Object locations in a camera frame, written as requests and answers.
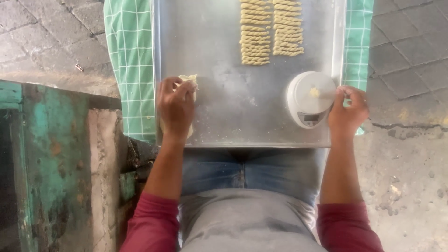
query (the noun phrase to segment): red long sleeve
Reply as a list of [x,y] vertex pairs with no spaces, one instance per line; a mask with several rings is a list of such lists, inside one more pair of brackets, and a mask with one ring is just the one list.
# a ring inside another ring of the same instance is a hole
[[128,222],[121,252],[176,251],[179,221],[177,202],[143,192]]
[[329,252],[383,252],[370,228],[366,204],[320,204],[317,232]]

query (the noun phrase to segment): aluminum baking tray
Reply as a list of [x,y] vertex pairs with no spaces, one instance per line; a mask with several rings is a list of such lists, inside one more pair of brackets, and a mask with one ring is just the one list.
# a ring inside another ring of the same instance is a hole
[[[324,72],[340,85],[346,0],[301,2],[305,53],[246,66],[241,64],[238,0],[152,1],[155,82],[198,75],[194,134],[187,147],[330,146],[327,122],[309,130],[290,118],[285,89],[305,71]],[[162,137],[158,129],[157,144]]]

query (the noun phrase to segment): hand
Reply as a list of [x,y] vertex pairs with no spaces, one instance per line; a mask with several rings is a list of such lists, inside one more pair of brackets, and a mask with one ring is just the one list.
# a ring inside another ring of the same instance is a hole
[[[344,107],[344,99],[351,99]],[[332,142],[353,140],[356,130],[369,117],[366,92],[351,86],[339,86],[333,109],[328,115]]]
[[183,82],[178,77],[168,77],[160,83],[157,109],[165,124],[164,139],[186,141],[194,117],[194,89],[191,81]]

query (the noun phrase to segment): piece of dough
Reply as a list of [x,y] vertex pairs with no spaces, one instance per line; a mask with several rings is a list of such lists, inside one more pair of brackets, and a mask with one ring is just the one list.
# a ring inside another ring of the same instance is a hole
[[264,35],[268,35],[269,31],[242,31],[241,32],[241,36],[246,35],[246,36],[264,36]]
[[284,46],[284,47],[298,47],[298,44],[283,42],[283,41],[275,41],[275,46]]
[[268,61],[269,57],[250,57],[250,56],[243,56],[241,58],[243,61]]
[[242,61],[243,65],[265,65],[269,63],[270,61]]
[[255,19],[241,19],[240,24],[269,25],[271,21],[261,21]]
[[280,18],[274,19],[274,22],[277,24],[284,24],[284,25],[288,25],[288,26],[300,26],[302,24],[302,22],[293,22],[290,20],[284,20],[284,19],[280,19]]
[[281,32],[277,32],[277,31],[276,31],[276,35],[275,35],[276,38],[298,38],[298,37],[302,37],[302,34],[303,34],[303,33],[286,34],[286,33],[281,33]]
[[299,54],[304,53],[303,51],[297,51],[297,52],[286,52],[286,51],[274,51],[273,55],[287,55],[287,56],[296,56]]
[[284,4],[284,5],[302,5],[301,2],[294,2],[294,1],[288,1],[288,0],[273,0],[273,4]]
[[[198,77],[197,74],[190,75],[190,76],[186,76],[186,75],[179,76],[179,78],[181,78],[183,81],[188,81],[188,80],[192,81],[193,84],[196,86],[196,89],[198,88],[197,77]],[[196,89],[194,90],[194,93],[193,93],[193,101],[196,101]],[[164,134],[165,133],[165,122],[162,119],[160,119],[160,129],[162,130],[162,133]],[[192,123],[192,124],[190,124],[190,128],[188,129],[187,139],[191,135],[193,135],[193,132],[194,132],[194,130],[193,130],[193,123]]]
[[310,89],[310,96],[313,98],[319,98],[320,96],[320,91],[319,89],[317,89],[316,87],[313,87]]
[[242,9],[241,14],[255,14],[255,15],[271,15],[272,11]]
[[297,37],[297,38],[284,38],[284,37],[275,37],[275,41],[284,41],[284,42],[297,42],[302,41],[303,37]]
[[281,25],[281,24],[274,24],[274,29],[283,29],[283,30],[300,30],[300,27],[297,26],[289,26],[289,25]]
[[298,51],[303,51],[303,47],[281,47],[281,46],[274,46],[274,51],[298,52]]
[[241,36],[241,39],[248,39],[248,40],[268,40],[270,38],[271,38],[271,36],[266,36],[266,37],[261,37],[261,36],[256,37],[256,36],[246,36],[246,35]]
[[241,14],[241,19],[256,19],[256,20],[265,20],[271,18],[271,16],[255,16],[255,15],[249,15],[249,14]]
[[249,3],[249,4],[259,4],[259,5],[265,5],[266,3],[260,0],[240,0],[242,3]]
[[264,31],[265,29],[257,26],[241,26],[241,30]]
[[294,7],[294,6],[288,6],[288,5],[283,5],[283,4],[276,4],[276,5],[274,5],[274,9],[282,9],[282,10],[286,10],[286,11],[297,11],[297,10],[302,10],[302,7]]
[[241,9],[254,9],[254,10],[264,10],[263,7],[260,7],[259,5],[249,4],[249,3],[243,3],[241,4]]
[[293,22],[303,21],[303,19],[301,19],[301,18],[287,17],[287,16],[283,16],[283,15],[274,15],[274,18],[275,19],[284,19],[284,20],[293,21]]
[[250,53],[258,53],[258,52],[270,52],[271,50],[266,49],[253,49],[253,48],[241,48],[241,52],[250,52]]
[[290,17],[295,17],[295,16],[302,15],[302,13],[300,13],[300,12],[280,11],[280,10],[274,11],[274,14],[275,15],[282,15],[282,16],[290,16]]
[[269,40],[248,40],[248,39],[242,39],[240,40],[240,44],[270,44],[271,42]]
[[250,57],[266,57],[269,56],[269,53],[265,52],[243,52],[243,56],[250,56]]
[[298,30],[288,30],[288,29],[277,29],[276,33],[285,33],[285,34],[294,34],[303,32],[303,28],[299,28]]
[[269,45],[242,44],[241,47],[247,49],[266,49],[269,48]]

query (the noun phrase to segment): kitchen scale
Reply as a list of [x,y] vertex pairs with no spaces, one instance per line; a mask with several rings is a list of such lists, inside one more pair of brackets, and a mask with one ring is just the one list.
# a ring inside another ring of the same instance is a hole
[[296,76],[286,92],[288,109],[302,128],[319,126],[330,113],[335,99],[336,85],[321,72],[304,72]]

